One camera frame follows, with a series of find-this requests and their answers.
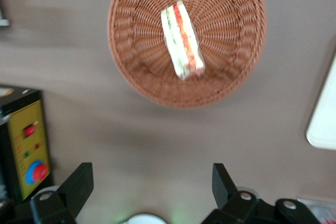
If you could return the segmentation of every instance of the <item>wicker basket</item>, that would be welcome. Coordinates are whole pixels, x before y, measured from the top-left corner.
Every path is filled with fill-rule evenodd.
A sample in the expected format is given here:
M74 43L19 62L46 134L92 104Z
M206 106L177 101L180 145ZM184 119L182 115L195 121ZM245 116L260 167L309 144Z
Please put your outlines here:
M182 0L206 70L180 80L166 48L160 13L178 0L112 0L108 40L114 60L139 93L175 108L196 108L232 94L247 79L266 35L264 0Z

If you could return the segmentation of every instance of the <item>red button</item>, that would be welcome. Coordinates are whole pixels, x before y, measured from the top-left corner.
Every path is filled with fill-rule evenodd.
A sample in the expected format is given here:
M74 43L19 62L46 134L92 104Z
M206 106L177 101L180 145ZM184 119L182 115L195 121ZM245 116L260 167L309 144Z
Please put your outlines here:
M34 181L39 182L45 179L48 175L49 167L45 164L39 164L33 171L32 178Z
M25 137L29 137L35 133L35 127L33 125L25 128Z

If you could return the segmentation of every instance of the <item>emergency stop button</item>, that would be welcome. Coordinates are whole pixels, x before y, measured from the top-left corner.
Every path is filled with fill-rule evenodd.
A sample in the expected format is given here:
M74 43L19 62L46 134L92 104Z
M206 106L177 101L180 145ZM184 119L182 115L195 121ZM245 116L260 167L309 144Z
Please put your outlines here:
M49 173L49 167L41 160L37 160L31 164L26 174L26 182L33 185L36 182L44 180Z
M35 126L32 124L24 128L25 137L29 137L35 133Z

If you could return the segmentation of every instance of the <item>screw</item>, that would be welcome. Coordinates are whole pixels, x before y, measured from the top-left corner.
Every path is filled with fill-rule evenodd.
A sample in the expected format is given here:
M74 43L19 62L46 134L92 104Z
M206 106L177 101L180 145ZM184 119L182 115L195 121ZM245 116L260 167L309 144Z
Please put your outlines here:
M49 199L50 198L50 194L42 194L40 196L40 200L46 200L46 199Z
M252 200L252 196L248 193L241 193L240 196L244 200Z
M6 115L2 118L2 120L4 120L5 122L7 122L10 119L10 115Z
M287 207L288 209L292 209L295 210L296 209L296 205L292 202L292 201L284 201L284 206Z
M22 94L28 93L30 91L30 89L26 89L22 92Z

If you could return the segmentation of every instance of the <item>yellow control panel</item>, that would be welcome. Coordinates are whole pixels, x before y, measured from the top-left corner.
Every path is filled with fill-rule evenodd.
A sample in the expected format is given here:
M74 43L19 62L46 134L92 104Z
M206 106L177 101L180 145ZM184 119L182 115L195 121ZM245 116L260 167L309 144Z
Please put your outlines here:
M8 128L24 200L50 173L41 101L10 114Z

